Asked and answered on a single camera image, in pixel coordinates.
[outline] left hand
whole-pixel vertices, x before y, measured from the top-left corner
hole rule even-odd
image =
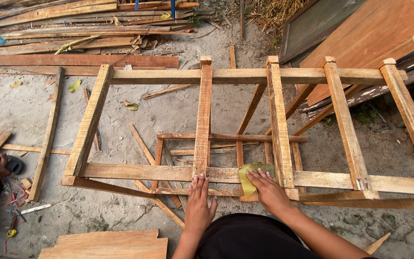
[[[208,177],[201,173],[200,177],[194,176],[193,184],[189,187],[189,198],[184,217],[184,233],[201,238],[204,231],[212,222],[217,210],[217,197],[213,197],[210,208],[207,203]]]

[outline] wooden ladder frame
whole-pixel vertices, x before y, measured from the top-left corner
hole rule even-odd
[[[158,188],[157,181],[190,182],[194,175],[205,173],[212,183],[240,184],[237,168],[215,168],[210,164],[212,140],[236,141],[237,166],[243,165],[242,141],[260,141],[265,144],[266,162],[276,166],[276,182],[285,189],[291,200],[303,204],[372,208],[414,208],[414,198],[381,200],[378,192],[414,194],[414,178],[369,175],[354,131],[346,99],[365,85],[387,84],[410,132],[414,143],[414,103],[403,81],[405,71],[398,71],[393,59],[386,59],[376,69],[337,68],[332,57],[325,57],[319,68],[279,68],[278,57],[269,56],[263,69],[213,69],[210,56],[201,57],[199,70],[114,71],[102,65],[86,108],[73,150],[68,160],[62,185],[101,190],[154,199],[156,194],[188,194],[187,188]],[[110,84],[200,84],[199,110],[195,133],[159,133],[155,165],[123,165],[88,163],[97,124],[105,104]],[[210,98],[212,84],[251,84],[256,89],[247,112],[236,134],[215,134],[210,128]],[[285,109],[282,84],[306,84]],[[292,135],[288,135],[286,120],[306,99],[317,84],[328,83],[333,103]],[[342,84],[353,86],[346,92]],[[268,88],[271,128],[265,135],[244,135],[265,89]],[[299,142],[307,142],[303,132],[335,111],[350,174],[304,171],[299,155]],[[192,167],[160,165],[164,140],[195,139]],[[295,168],[292,169],[290,144]],[[92,180],[136,179],[152,180],[146,192]],[[305,193],[305,187],[336,188],[348,191],[332,194]],[[209,189],[209,195],[241,196],[244,201],[257,201],[256,196],[242,197],[242,189]]]

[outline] concrete ground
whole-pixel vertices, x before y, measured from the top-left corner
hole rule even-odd
[[[213,27],[203,24],[197,35],[210,32]],[[158,46],[158,50],[184,50],[180,64],[187,60],[185,69],[199,62],[201,55],[211,55],[214,68],[230,68],[229,46],[236,47],[238,68],[261,68],[266,60],[266,46],[270,42],[266,32],[254,24],[246,27],[247,38],[241,41],[239,25],[233,23],[233,37],[229,28],[215,30],[199,39],[174,36],[172,40]],[[45,134],[51,102],[47,100],[53,85],[45,83],[49,76],[0,75],[0,131],[13,133],[10,144],[41,146]],[[69,77],[65,80],[60,115],[53,147],[71,150],[81,123],[86,105],[81,89],[74,93],[66,87],[77,78],[81,87],[92,90],[95,77]],[[22,81],[15,89],[10,86]],[[143,94],[163,89],[164,85],[119,85],[111,86],[100,118],[102,151],[92,148],[89,161],[128,164],[146,164],[146,158],[129,130],[134,124],[154,155],[156,134],[192,133],[196,130],[196,116],[199,88],[187,89],[148,101],[141,100]],[[214,85],[212,94],[212,132],[235,133],[253,94],[254,85]],[[290,103],[292,94],[289,87],[284,89],[285,103]],[[263,134],[270,126],[268,95],[264,94],[246,133]],[[126,109],[120,101],[139,104],[134,112]],[[389,118],[388,111],[380,112]],[[288,130],[293,132],[307,121],[296,113],[288,120]],[[354,121],[365,163],[369,174],[401,177],[414,177],[414,147],[410,138],[392,123],[362,124]],[[307,133],[309,142],[300,144],[303,167],[306,171],[327,171],[348,173],[337,124],[328,126],[318,123]],[[194,141],[168,141],[169,148],[193,148]],[[6,151],[17,155],[18,151]],[[32,177],[39,153],[29,152],[21,159],[26,163],[25,171],[19,176],[11,176],[14,181]],[[212,164],[236,167],[236,154],[212,155]],[[265,161],[263,145],[244,152],[245,163]],[[4,254],[3,240],[9,226],[8,207],[4,205],[7,189],[0,197],[0,256],[11,258],[37,257],[45,247],[52,247],[59,235],[93,231],[148,230],[157,228],[160,237],[168,237],[170,258],[182,232],[158,206],[149,199],[111,194],[93,190],[65,187],[60,185],[63,171],[68,161],[67,155],[52,154],[48,173],[42,189],[40,201],[23,206],[22,209],[59,202],[55,206],[26,214],[28,224],[17,227],[18,234],[7,242],[7,251],[18,255]],[[137,189],[132,180],[105,180],[115,185]],[[308,188],[308,192],[330,192],[321,188]],[[383,198],[405,197],[399,194],[381,194]],[[167,197],[161,199],[183,218],[181,208],[175,209]],[[235,212],[249,212],[266,215],[265,209],[257,202],[239,202],[238,198],[219,197],[216,218]],[[414,258],[414,210],[356,209],[327,206],[301,206],[301,209],[315,221],[334,233],[365,247],[387,232],[392,235],[377,250],[374,256],[387,259]]]

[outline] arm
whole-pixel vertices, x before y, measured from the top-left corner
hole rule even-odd
[[[257,187],[263,207],[289,226],[316,254],[330,259],[361,259],[370,257],[364,250],[349,243],[342,237],[320,226],[290,203],[284,190],[277,185],[268,172],[258,169],[247,174]]]
[[[215,217],[217,197],[213,197],[208,207],[208,177],[204,174],[194,176],[193,184],[189,187],[189,198],[184,216],[184,230],[178,241],[177,249],[172,259],[193,259],[202,235]]]

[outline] yellow tape measure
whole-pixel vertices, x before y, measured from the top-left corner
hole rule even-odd
[[[15,230],[15,229],[9,230],[7,232],[8,237],[13,237],[13,236],[15,236],[15,234],[17,234],[17,230]]]

